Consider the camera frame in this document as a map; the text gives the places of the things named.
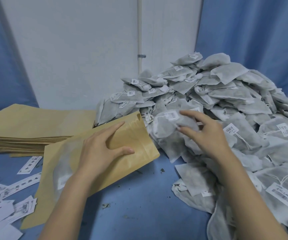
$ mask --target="forearm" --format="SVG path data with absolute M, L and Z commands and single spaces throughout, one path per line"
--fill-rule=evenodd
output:
M 222 156 L 218 163 L 240 238 L 288 239 L 238 158 L 230 152 Z
M 78 238 L 82 215 L 90 189 L 78 174 L 66 182 L 39 240 L 72 240 Z

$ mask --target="blue tablecloth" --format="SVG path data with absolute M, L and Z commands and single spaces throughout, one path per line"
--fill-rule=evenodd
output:
M 187 206 L 171 191 L 179 178 L 174 165 L 184 162 L 180 158 L 171 164 L 162 150 L 160 153 L 158 159 L 88 198 L 79 239 L 207 239 L 210 214 Z M 17 175 L 29 158 L 0 154 L 0 183 L 10 185 L 41 172 L 43 160 L 31 174 Z M 17 203 L 34 196 L 37 189 L 35 184 L 6 199 Z M 102 209 L 102 204 L 108 203 L 110 207 Z M 13 225 L 19 228 L 21 220 Z M 21 240 L 37 239 L 42 228 L 21 230 Z

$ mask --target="hand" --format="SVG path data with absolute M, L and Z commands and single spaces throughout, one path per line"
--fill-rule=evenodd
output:
M 84 140 L 77 173 L 86 177 L 87 182 L 91 183 L 117 157 L 134 153 L 134 150 L 128 146 L 114 150 L 110 150 L 106 146 L 107 139 L 123 124 L 124 121 L 102 129 Z
M 223 158 L 224 155 L 233 153 L 230 149 L 222 128 L 222 125 L 209 116 L 192 110 L 181 110 L 185 116 L 194 117 L 203 123 L 203 129 L 199 132 L 188 127 L 180 127 L 179 132 L 190 137 L 195 143 L 214 160 Z

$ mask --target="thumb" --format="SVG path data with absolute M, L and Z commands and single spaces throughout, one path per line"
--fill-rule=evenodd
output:
M 185 127 L 185 126 L 181 126 L 178 129 L 179 132 L 181 132 L 182 134 L 190 137 L 193 141 L 195 141 L 196 143 L 198 143 L 199 141 L 202 140 L 202 132 L 197 132 L 192 130 L 191 128 Z
M 129 146 L 125 146 L 125 147 L 123 146 L 123 147 L 112 150 L 112 153 L 113 153 L 114 158 L 117 158 L 123 155 L 133 154 L 135 152 Z

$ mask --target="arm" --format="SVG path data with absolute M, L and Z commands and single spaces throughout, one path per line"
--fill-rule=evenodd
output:
M 220 166 L 239 237 L 247 240 L 288 239 L 228 146 L 222 125 L 200 112 L 184 110 L 181 114 L 195 117 L 204 125 L 200 132 L 187 127 L 181 127 L 179 131 L 193 139 Z
M 115 158 L 134 153 L 127 146 L 114 150 L 106 146 L 106 140 L 123 124 L 121 122 L 96 132 L 84 141 L 78 169 L 66 182 L 39 240 L 78 238 L 86 199 L 94 180 Z

